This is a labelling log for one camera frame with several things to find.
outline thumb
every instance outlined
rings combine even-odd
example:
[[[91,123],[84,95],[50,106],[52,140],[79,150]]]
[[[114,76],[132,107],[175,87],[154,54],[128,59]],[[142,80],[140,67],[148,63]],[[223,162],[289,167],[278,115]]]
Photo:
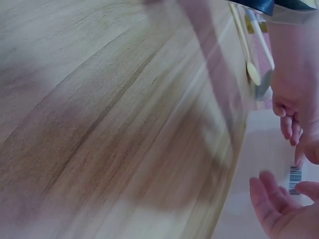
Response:
[[[305,181],[296,185],[296,191],[306,195],[314,202],[319,200],[319,183]]]

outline barcode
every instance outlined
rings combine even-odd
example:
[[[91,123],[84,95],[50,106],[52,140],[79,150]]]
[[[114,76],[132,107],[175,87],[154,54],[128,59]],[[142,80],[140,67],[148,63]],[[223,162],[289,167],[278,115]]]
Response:
[[[291,195],[300,195],[299,192],[295,190],[295,186],[301,182],[302,171],[295,166],[290,167],[290,176],[289,176],[289,193]]]

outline wooden spoon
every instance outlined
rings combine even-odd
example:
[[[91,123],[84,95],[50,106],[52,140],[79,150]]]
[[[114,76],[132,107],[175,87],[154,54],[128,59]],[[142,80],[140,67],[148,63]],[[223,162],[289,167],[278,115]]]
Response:
[[[246,55],[247,55],[246,68],[247,68],[248,75],[249,75],[250,79],[254,82],[254,84],[256,86],[259,86],[261,84],[261,78],[260,78],[260,75],[259,75],[255,65],[251,61],[251,55],[249,52],[246,34],[244,32],[243,24],[242,24],[242,21],[239,17],[238,10],[236,9],[236,7],[232,3],[229,4],[229,7],[230,7],[231,13],[233,14],[239,37],[240,37],[241,41],[243,42],[244,48],[246,51]]]

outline wooden table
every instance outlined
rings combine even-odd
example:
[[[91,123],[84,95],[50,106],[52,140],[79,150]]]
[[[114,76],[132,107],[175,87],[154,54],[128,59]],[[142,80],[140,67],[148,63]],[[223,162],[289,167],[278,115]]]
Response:
[[[209,238],[253,105],[227,2],[0,5],[0,238]]]

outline hand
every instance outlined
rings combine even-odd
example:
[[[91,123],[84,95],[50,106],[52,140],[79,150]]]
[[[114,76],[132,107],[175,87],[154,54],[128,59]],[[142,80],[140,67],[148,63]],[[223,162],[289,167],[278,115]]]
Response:
[[[276,66],[271,82],[273,109],[281,117],[283,135],[291,145],[297,145],[297,167],[301,167],[305,155],[312,163],[319,164],[317,26],[267,23]]]
[[[282,134],[296,146],[295,165],[301,168],[306,158],[319,164],[319,84],[275,70],[271,85]]]
[[[259,222],[270,239],[319,238],[319,183],[301,182],[296,190],[314,204],[303,207],[279,187],[270,172],[250,179],[250,198]]]

